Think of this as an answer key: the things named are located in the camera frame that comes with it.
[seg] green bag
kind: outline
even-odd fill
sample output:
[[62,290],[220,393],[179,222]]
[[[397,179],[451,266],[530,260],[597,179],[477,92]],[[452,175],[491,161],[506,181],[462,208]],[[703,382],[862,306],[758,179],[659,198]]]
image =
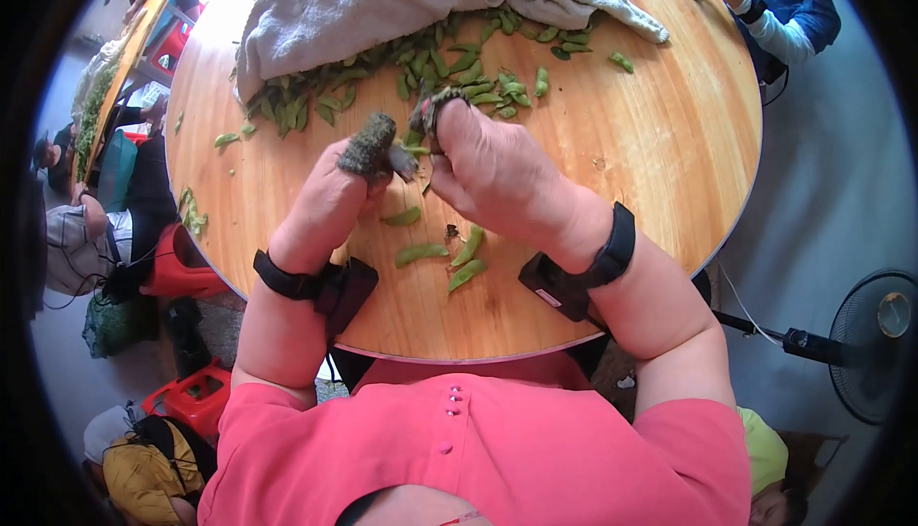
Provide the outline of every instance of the green bag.
[[96,293],[86,307],[83,339],[94,359],[115,356],[142,340],[159,338],[159,312],[156,298],[136,296],[120,305]]

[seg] white cable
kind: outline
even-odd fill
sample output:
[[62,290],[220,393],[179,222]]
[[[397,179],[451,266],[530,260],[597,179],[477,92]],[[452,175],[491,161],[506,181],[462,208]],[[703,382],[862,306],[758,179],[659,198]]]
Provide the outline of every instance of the white cable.
[[749,319],[749,322],[752,324],[753,327],[755,327],[755,330],[758,331],[758,334],[768,339],[768,342],[775,344],[778,347],[783,347],[784,345],[781,344],[780,341],[765,334],[765,332],[762,330],[762,327],[760,327],[758,323],[755,322],[755,319],[752,318],[752,316],[749,314],[749,311],[746,310],[745,305],[743,305],[743,302],[740,300],[740,294],[736,291],[736,287],[733,286],[733,281],[730,280],[730,276],[727,274],[727,270],[723,267],[723,263],[720,263],[720,266],[721,266],[721,273],[723,274],[723,278],[726,279],[728,284],[730,285],[730,289],[733,291],[733,296],[736,297],[736,302],[740,304],[740,309],[743,310],[743,313],[746,315],[746,318]]

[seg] fan grille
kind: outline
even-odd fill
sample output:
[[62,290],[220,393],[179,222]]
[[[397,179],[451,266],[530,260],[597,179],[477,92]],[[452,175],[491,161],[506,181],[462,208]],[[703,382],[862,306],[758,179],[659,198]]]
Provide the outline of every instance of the fan grille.
[[861,279],[835,314],[829,339],[848,345],[855,364],[829,366],[835,393],[854,417],[880,424],[889,410],[902,373],[907,345],[914,338],[914,320],[898,339],[883,334],[877,320],[879,304],[890,293],[901,293],[918,305],[918,287],[911,275],[883,269]]

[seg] person in yellow shirt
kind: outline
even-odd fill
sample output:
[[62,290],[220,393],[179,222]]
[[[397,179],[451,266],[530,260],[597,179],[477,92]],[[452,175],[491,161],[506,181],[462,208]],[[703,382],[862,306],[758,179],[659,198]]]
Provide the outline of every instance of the person in yellow shirt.
[[170,417],[140,420],[105,451],[102,474],[112,504],[129,523],[197,525],[197,501],[217,470],[212,446]]
[[745,427],[746,450],[752,470],[749,526],[799,526],[806,519],[806,493],[785,484],[787,446],[762,417],[749,408],[736,410]]

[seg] white sleeve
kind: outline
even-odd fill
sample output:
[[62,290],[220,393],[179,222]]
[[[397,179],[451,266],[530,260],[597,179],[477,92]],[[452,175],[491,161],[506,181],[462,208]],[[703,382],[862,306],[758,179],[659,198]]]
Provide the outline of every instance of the white sleeve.
[[[735,14],[743,15],[751,7],[752,0],[743,0]],[[755,22],[745,26],[755,38],[755,43],[786,64],[799,64],[816,55],[803,28],[793,18],[781,24],[771,10],[765,10]]]

